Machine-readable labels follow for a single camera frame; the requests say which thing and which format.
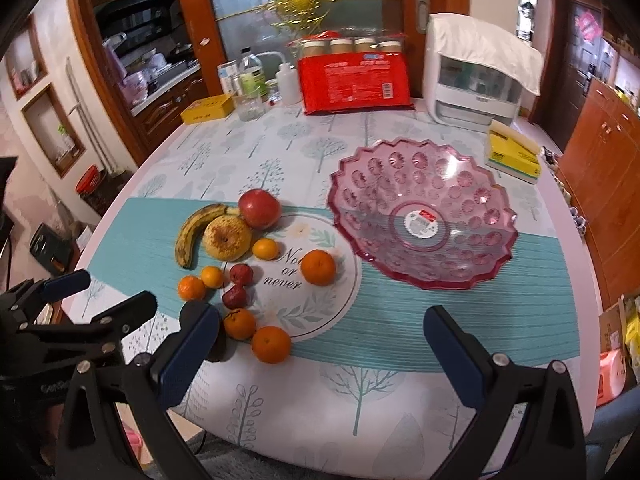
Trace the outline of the bruised yellow pear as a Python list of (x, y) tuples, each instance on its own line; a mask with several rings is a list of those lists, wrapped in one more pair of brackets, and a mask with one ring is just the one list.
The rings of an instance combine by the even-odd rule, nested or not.
[(223, 214), (209, 222), (202, 237), (205, 251), (213, 258), (239, 260), (250, 249), (252, 231), (238, 216)]

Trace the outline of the yellow flat box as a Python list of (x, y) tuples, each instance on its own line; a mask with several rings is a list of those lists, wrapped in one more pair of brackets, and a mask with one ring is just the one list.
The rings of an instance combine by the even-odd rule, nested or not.
[(211, 120), (224, 119), (234, 111), (232, 96), (208, 96), (192, 102), (180, 116), (185, 124), (199, 124)]

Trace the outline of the wooden cabinet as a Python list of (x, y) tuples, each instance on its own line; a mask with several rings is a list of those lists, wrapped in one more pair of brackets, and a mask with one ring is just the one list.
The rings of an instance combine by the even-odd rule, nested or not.
[(639, 289), (639, 116), (600, 80), (591, 81), (559, 178), (586, 219), (602, 306), (611, 307)]

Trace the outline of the glass sliding door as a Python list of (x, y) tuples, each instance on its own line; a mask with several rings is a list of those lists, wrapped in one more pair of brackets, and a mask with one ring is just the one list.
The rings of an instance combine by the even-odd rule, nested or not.
[(290, 41), (322, 32), (377, 29), (404, 43), (409, 89), (422, 93), (428, 18), (469, 13), (470, 0), (179, 0), (209, 94), (222, 91), (218, 67), (244, 47), (288, 53)]

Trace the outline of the small orange near text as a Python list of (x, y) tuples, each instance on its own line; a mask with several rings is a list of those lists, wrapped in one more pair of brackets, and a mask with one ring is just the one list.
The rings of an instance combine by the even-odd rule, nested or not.
[(253, 244), (252, 253), (260, 260), (272, 261), (279, 257), (280, 246), (275, 240), (263, 237)]

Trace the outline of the yellow tissue pack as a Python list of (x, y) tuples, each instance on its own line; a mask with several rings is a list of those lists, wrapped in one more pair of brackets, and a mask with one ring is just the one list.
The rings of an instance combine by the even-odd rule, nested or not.
[(542, 148), (523, 133), (493, 120), (487, 130), (486, 164), (522, 181), (535, 184), (541, 174)]

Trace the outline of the small orange tangerine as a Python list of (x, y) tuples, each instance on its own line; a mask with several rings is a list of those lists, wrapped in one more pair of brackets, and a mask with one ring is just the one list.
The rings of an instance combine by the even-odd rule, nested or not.
[(209, 289), (223, 288), (226, 282), (224, 271), (218, 266), (204, 266), (201, 270), (201, 280)]

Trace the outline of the large orange with stem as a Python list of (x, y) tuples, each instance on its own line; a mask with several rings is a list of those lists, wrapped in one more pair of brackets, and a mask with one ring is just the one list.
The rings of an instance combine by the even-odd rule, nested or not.
[(224, 317), (224, 330), (231, 339), (237, 341), (250, 339), (257, 330), (256, 318), (249, 310), (232, 310)]

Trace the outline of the small red strawberry-like fruit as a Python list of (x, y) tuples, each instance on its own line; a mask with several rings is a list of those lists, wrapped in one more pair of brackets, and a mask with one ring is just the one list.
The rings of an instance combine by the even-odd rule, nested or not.
[(241, 285), (233, 285), (222, 295), (222, 303), (229, 310), (243, 309), (248, 305), (248, 295)]

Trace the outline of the clear drinking glass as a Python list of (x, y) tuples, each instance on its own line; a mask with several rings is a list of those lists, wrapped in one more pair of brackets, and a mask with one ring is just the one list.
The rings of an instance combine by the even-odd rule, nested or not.
[(241, 90), (232, 96), (235, 113), (241, 122), (257, 120), (265, 114), (264, 102), (260, 90), (255, 88), (250, 91)]

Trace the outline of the white countertop appliance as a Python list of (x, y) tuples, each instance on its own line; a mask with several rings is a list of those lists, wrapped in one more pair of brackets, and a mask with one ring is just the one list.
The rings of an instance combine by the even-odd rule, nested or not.
[(422, 93), (431, 118), (475, 131), (493, 120), (511, 125), (528, 91), (498, 70), (438, 55), (427, 32)]

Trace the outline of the spotted yellow banana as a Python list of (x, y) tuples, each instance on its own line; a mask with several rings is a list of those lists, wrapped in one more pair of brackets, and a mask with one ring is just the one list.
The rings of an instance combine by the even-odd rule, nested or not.
[(239, 208), (226, 206), (221, 203), (206, 205), (194, 211), (183, 223), (175, 242), (175, 259), (178, 266), (191, 269), (194, 258), (194, 246), (206, 226), (224, 214), (240, 214)]

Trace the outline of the red paper cup package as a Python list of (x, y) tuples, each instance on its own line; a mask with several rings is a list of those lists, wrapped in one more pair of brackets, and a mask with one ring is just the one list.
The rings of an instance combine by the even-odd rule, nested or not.
[(307, 115), (412, 107), (406, 36), (345, 28), (290, 42)]

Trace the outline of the red apple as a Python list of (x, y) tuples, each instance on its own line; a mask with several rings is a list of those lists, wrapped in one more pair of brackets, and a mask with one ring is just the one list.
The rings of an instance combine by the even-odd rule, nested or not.
[(262, 188), (252, 188), (239, 199), (239, 210), (244, 221), (253, 229), (265, 231), (278, 223), (280, 202)]

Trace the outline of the pink plastic fruit bowl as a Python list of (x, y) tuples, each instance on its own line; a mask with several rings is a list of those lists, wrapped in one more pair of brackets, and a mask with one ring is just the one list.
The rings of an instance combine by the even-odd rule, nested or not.
[(430, 140), (357, 148), (332, 174), (328, 206), (355, 254), (422, 289), (492, 280), (518, 238), (516, 213), (492, 172)]

